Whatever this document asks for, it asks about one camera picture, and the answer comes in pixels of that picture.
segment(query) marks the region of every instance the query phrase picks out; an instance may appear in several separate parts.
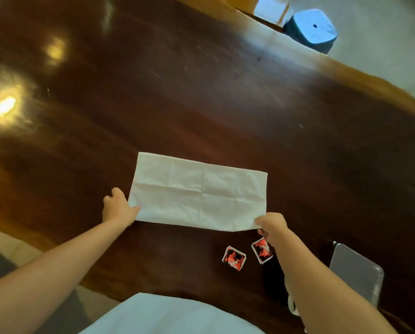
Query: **stool top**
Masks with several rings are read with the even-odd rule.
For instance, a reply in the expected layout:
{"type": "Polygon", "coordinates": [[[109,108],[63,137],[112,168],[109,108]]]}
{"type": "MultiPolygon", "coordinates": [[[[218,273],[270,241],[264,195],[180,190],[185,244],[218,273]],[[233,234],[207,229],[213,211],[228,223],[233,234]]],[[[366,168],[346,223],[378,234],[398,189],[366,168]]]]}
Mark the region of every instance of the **stool top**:
{"type": "Polygon", "coordinates": [[[334,41],[338,32],[330,19],[320,9],[303,10],[294,14],[299,31],[311,44],[334,41]]]}

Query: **left hand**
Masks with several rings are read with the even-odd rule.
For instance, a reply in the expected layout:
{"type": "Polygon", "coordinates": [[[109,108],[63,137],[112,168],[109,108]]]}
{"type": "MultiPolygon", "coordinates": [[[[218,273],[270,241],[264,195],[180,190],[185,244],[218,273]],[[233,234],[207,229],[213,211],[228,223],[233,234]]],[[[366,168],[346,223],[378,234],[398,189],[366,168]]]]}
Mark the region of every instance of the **left hand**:
{"type": "Polygon", "coordinates": [[[102,222],[118,222],[127,227],[135,221],[139,210],[139,206],[130,207],[124,193],[115,187],[112,189],[112,197],[104,197],[102,222]]]}

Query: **dark wooden table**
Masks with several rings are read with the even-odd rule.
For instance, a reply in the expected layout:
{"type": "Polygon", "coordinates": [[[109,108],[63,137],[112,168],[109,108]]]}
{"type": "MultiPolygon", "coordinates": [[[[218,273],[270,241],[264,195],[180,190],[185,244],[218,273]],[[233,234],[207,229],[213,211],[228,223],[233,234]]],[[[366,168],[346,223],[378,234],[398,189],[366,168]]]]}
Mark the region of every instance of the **dark wooden table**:
{"type": "MultiPolygon", "coordinates": [[[[268,210],[317,255],[339,241],[382,266],[381,311],[415,330],[415,100],[219,0],[183,1],[0,0],[0,100],[17,100],[0,117],[0,230],[42,250],[88,230],[138,151],[265,171],[268,210]]],[[[300,333],[257,260],[220,262],[256,239],[137,222],[83,283],[300,333]]]]}

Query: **white shirt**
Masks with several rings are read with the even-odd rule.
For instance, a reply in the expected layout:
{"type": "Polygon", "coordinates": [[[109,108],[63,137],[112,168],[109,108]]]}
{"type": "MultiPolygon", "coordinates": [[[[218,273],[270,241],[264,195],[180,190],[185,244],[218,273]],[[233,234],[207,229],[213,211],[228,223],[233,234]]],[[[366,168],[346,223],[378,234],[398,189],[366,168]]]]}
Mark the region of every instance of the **white shirt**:
{"type": "Polygon", "coordinates": [[[138,293],[81,334],[262,334],[249,322],[214,306],[188,299],[138,293]]]}

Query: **white napkin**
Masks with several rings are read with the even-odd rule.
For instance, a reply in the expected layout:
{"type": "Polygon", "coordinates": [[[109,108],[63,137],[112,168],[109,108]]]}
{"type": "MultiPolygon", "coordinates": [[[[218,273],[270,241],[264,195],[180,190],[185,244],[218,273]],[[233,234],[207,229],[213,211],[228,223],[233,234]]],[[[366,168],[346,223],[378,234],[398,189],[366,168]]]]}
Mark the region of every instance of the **white napkin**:
{"type": "Polygon", "coordinates": [[[220,231],[257,228],[266,213],[265,172],[140,152],[130,190],[137,219],[220,231]]]}

